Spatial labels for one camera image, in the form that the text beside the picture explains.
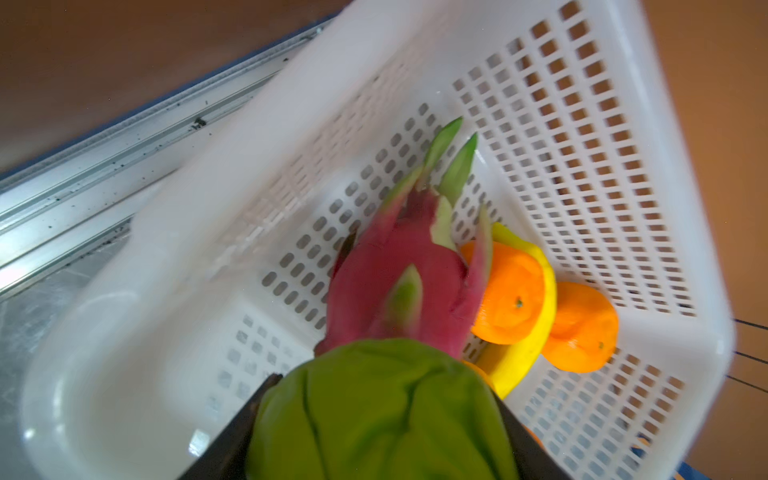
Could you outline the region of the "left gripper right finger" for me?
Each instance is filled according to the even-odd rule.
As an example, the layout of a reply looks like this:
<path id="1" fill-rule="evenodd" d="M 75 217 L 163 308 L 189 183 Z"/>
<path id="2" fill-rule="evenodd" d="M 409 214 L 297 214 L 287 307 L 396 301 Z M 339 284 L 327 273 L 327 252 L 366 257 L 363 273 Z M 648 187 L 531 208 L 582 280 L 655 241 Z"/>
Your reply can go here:
<path id="1" fill-rule="evenodd" d="M 516 462 L 523 480 L 570 480 L 560 465 L 527 434 L 521 422 L 507 405 L 494 396 Z"/>

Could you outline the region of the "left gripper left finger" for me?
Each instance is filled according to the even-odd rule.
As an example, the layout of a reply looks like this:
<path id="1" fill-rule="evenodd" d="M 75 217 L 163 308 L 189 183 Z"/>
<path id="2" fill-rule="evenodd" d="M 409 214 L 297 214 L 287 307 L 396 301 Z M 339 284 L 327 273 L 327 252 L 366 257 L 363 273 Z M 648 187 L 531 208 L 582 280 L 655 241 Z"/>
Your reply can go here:
<path id="1" fill-rule="evenodd" d="M 266 393 L 282 379 L 281 374 L 272 374 L 265 379 L 206 451 L 179 477 L 179 480 L 245 480 L 246 455 L 259 405 Z"/>

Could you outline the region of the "pink dragon fruit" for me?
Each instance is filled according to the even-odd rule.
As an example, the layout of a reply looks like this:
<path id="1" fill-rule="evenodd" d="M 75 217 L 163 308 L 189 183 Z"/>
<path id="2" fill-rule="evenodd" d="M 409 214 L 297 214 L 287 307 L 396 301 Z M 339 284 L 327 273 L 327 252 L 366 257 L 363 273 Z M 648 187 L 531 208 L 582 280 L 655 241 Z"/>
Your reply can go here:
<path id="1" fill-rule="evenodd" d="M 456 118 L 431 142 L 424 163 L 400 179 L 368 228 L 339 250 L 327 298 L 320 356 L 362 340 L 408 338 L 460 358 L 489 282 L 492 223 L 478 211 L 473 253 L 463 259 L 451 218 L 471 173 L 477 136 L 459 149 L 440 183 L 429 177 L 462 126 Z"/>

